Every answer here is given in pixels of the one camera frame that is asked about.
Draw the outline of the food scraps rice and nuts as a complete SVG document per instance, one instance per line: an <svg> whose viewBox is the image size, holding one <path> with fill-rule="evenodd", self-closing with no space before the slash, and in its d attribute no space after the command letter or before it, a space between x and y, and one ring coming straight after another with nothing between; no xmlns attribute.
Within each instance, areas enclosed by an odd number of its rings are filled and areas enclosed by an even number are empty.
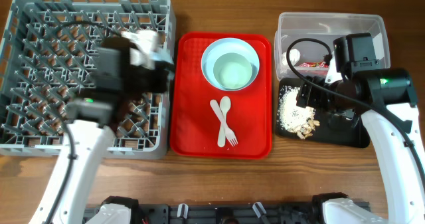
<svg viewBox="0 0 425 224"><path fill-rule="evenodd" d="M283 131L295 134L299 139L305 140L321 125L315 117L315 109L307 106L301 108L297 105L299 87L283 86L283 94L279 97L277 123Z"/></svg>

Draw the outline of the red snack wrapper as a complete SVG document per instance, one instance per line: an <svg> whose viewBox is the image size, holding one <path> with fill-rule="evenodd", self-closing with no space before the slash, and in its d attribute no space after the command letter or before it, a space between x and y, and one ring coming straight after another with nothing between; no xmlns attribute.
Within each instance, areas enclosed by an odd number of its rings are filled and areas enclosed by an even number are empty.
<svg viewBox="0 0 425 224"><path fill-rule="evenodd" d="M297 65L297 67L300 67L300 68L329 68L329 65L324 61L303 62L303 63Z"/></svg>

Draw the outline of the white napkin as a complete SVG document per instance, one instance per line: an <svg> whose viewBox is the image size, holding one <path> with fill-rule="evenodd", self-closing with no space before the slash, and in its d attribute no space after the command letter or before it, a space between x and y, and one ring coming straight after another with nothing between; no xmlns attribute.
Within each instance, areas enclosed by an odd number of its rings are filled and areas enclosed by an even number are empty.
<svg viewBox="0 0 425 224"><path fill-rule="evenodd" d="M292 63L293 66L295 66L301 58L301 53L297 49L292 49L289 53L289 60ZM282 66L287 66L288 60L287 60L287 52L284 52L282 54Z"/></svg>

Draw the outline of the light green bowl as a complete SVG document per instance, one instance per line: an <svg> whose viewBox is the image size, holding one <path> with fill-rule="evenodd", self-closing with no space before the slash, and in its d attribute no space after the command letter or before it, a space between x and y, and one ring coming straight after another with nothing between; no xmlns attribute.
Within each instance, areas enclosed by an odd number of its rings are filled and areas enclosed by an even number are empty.
<svg viewBox="0 0 425 224"><path fill-rule="evenodd" d="M226 53L215 61L213 74L224 89L238 90L250 82L252 65L245 56Z"/></svg>

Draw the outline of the white plastic spoon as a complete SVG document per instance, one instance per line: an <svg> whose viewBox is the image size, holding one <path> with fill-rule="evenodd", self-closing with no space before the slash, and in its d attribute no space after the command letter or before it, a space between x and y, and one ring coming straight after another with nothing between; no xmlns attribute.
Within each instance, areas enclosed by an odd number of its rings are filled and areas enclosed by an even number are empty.
<svg viewBox="0 0 425 224"><path fill-rule="evenodd" d="M230 98L228 96L223 96L222 99L220 100L219 106L224 119L226 119L227 112L230 110L230 107L231 107ZM225 146L225 143L226 143L225 129L224 129L224 126L221 125L219 133L218 133L217 145L218 147L223 148Z"/></svg>

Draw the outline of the white plastic fork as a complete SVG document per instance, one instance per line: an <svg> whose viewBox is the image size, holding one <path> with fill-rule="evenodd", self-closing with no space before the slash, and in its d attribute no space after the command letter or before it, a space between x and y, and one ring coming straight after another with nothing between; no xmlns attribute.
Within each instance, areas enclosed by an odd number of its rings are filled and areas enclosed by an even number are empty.
<svg viewBox="0 0 425 224"><path fill-rule="evenodd" d="M212 108L212 111L216 114L216 117L220 121L220 126L223 125L225 129L225 136L226 141L230 143L231 146L236 146L238 144L238 140L236 139L235 133L228 127L228 124L226 123L226 119L224 119L222 112L220 110L220 103L218 103L216 100L210 101L210 106Z"/></svg>

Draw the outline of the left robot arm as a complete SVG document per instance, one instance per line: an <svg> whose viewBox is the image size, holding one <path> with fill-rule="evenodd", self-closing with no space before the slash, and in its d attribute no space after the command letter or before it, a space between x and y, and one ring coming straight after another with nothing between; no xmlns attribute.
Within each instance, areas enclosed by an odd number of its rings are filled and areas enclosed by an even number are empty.
<svg viewBox="0 0 425 224"><path fill-rule="evenodd" d="M64 146L31 223L81 223L96 172L116 138L129 102L168 91L169 51L152 38L106 38L97 49L95 87L81 91L60 116Z"/></svg>

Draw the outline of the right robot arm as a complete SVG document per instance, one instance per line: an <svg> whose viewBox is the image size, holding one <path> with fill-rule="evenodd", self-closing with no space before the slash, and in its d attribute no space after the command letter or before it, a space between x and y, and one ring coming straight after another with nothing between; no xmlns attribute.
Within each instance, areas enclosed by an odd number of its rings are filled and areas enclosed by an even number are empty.
<svg viewBox="0 0 425 224"><path fill-rule="evenodd" d="M361 119L377 155L388 206L388 219L355 205L350 198L318 198L322 223L423 223L424 146L418 97L408 71L383 68L370 33L350 34L327 47L325 64L335 63L341 79L332 83L304 76L297 105L328 112L353 110Z"/></svg>

